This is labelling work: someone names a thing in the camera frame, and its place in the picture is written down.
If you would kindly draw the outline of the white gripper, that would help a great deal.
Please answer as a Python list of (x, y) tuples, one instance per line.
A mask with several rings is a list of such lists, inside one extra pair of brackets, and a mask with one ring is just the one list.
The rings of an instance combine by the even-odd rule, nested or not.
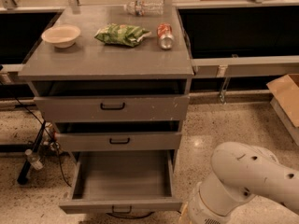
[(192, 189), (182, 206), (181, 224), (227, 224), (230, 221), (231, 215), (224, 214), (208, 194), (200, 184)]

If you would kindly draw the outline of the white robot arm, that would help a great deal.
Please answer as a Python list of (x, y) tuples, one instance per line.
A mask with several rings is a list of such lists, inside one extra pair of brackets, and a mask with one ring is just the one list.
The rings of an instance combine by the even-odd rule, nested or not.
[(299, 214), (298, 172), (264, 147), (222, 143), (211, 156), (211, 173), (192, 190), (178, 224), (227, 224), (237, 207), (256, 196)]

